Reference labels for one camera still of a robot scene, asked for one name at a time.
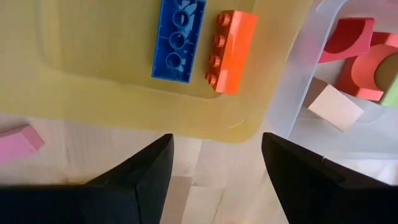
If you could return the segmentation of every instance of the translucent plastic bin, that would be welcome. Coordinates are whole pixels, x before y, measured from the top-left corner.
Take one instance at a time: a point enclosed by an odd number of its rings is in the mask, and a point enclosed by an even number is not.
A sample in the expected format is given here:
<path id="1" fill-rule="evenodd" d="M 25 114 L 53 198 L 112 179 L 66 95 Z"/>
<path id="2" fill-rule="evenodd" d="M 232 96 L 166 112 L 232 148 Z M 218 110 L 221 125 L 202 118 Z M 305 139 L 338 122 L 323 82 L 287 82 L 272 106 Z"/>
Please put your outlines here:
<path id="1" fill-rule="evenodd" d="M 347 132 L 337 130 L 305 108 L 299 110 L 314 74 L 333 83 L 343 65 L 343 61 L 317 65 L 335 22 L 341 17 L 364 16 L 375 18 L 376 30 L 398 32 L 398 1 L 324 0 L 312 6 L 294 43 L 269 115 L 280 115 L 281 120 L 273 125 L 277 133 L 325 156 L 397 159 L 398 109 L 351 97 L 365 114 Z M 285 102 L 284 108 L 278 107 L 281 101 Z"/>
<path id="2" fill-rule="evenodd" d="M 3 0 L 0 111 L 226 142 L 249 139 L 310 5 L 208 0 L 187 85 L 150 77 L 160 0 Z M 204 78 L 215 18 L 226 9 L 259 14 L 234 96 L 216 94 Z"/>

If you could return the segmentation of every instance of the beige wooden block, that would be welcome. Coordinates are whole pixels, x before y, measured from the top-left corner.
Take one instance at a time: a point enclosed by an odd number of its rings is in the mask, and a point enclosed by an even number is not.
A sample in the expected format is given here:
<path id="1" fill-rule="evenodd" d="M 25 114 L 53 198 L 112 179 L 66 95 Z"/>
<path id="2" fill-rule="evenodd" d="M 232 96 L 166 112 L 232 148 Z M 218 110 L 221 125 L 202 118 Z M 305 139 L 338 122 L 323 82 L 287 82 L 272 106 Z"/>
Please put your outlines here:
<path id="1" fill-rule="evenodd" d="M 336 128 L 346 131 L 364 111 L 326 82 L 313 78 L 304 106 Z"/>

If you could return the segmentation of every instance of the wooden block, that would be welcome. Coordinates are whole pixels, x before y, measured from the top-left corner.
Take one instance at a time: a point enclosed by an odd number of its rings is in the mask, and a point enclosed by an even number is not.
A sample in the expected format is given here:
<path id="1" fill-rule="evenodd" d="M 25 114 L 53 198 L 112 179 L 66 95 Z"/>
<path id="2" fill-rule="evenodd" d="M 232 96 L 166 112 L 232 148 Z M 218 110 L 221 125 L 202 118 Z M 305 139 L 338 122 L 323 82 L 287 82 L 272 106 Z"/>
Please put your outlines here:
<path id="1" fill-rule="evenodd" d="M 384 92 L 374 80 L 376 70 L 385 58 L 396 52 L 397 47 L 379 44 L 365 55 L 347 59 L 335 87 L 357 98 L 379 101 Z"/>
<path id="2" fill-rule="evenodd" d="M 379 104 L 398 107 L 398 53 L 388 56 L 380 63 L 374 81 L 384 91 Z"/>
<path id="3" fill-rule="evenodd" d="M 373 18 L 340 19 L 319 63 L 366 54 L 370 48 L 373 26 Z"/>
<path id="4" fill-rule="evenodd" d="M 32 126 L 24 126 L 0 134 L 0 162 L 27 157 L 44 145 Z"/>
<path id="5" fill-rule="evenodd" d="M 398 34 L 391 34 L 387 32 L 373 32 L 371 46 L 378 44 L 398 47 Z"/>
<path id="6" fill-rule="evenodd" d="M 336 128 L 346 131 L 364 111 L 326 82 L 313 78 L 304 106 Z"/>

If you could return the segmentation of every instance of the blue lego brick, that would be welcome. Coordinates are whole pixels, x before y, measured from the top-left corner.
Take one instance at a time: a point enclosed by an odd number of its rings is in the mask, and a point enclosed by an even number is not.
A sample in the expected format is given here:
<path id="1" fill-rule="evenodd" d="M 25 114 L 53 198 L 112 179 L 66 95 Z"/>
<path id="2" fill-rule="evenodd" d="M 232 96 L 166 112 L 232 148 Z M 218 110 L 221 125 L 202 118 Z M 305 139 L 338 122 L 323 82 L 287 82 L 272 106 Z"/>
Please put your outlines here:
<path id="1" fill-rule="evenodd" d="M 205 0 L 162 0 L 152 77 L 189 83 Z"/>

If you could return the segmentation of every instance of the orange lego brick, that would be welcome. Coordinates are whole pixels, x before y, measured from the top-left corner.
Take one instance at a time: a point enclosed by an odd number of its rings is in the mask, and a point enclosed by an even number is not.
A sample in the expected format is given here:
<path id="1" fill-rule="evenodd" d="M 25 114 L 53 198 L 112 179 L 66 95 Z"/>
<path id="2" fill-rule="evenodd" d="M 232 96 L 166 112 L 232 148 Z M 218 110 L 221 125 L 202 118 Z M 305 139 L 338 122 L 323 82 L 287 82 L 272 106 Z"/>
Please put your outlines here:
<path id="1" fill-rule="evenodd" d="M 384 92 L 376 85 L 376 70 L 385 58 L 396 52 L 397 47 L 379 44 L 372 46 L 366 55 L 349 58 L 335 87 L 351 96 L 379 101 Z"/>
<path id="2" fill-rule="evenodd" d="M 236 94 L 257 24 L 257 15 L 224 11 L 217 17 L 218 32 L 206 79 L 218 93 Z"/>
<path id="3" fill-rule="evenodd" d="M 366 54 L 370 48 L 373 26 L 373 18 L 340 19 L 319 63 Z"/>
<path id="4" fill-rule="evenodd" d="M 373 32 L 371 46 L 385 44 L 392 47 L 398 47 L 398 34 L 387 32 Z"/>

